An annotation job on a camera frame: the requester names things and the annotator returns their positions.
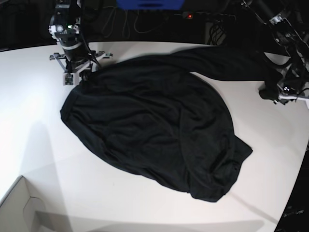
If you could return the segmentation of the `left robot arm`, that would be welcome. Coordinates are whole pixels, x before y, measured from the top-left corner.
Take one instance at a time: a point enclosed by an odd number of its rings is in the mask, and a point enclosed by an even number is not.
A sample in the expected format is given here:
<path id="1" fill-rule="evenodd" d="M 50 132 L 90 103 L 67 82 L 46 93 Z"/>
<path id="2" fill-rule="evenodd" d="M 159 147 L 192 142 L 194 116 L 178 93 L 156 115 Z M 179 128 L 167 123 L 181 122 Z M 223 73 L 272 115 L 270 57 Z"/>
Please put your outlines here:
<path id="1" fill-rule="evenodd" d="M 260 53 L 268 66 L 281 78 L 271 87 L 264 85 L 259 95 L 264 100 L 283 105 L 293 101 L 309 104 L 309 45 L 289 21 L 290 12 L 281 0 L 243 0 L 241 5 L 271 29 L 275 42 L 289 55 L 284 64 L 276 64 L 265 53 Z"/>

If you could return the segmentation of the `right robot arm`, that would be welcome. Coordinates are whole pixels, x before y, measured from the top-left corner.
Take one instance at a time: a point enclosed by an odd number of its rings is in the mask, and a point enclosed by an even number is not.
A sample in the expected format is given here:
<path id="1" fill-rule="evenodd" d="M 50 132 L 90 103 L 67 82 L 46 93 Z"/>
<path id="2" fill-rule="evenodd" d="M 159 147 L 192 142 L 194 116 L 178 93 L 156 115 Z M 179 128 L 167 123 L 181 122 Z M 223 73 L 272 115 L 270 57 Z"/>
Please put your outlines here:
<path id="1" fill-rule="evenodd" d="M 63 69 L 63 85 L 75 86 L 80 80 L 99 69 L 102 59 L 113 57 L 111 53 L 89 48 L 82 32 L 82 6 L 79 0 L 57 0 L 55 13 L 51 17 L 49 33 L 63 49 L 63 54 L 53 53 L 55 60 Z"/>

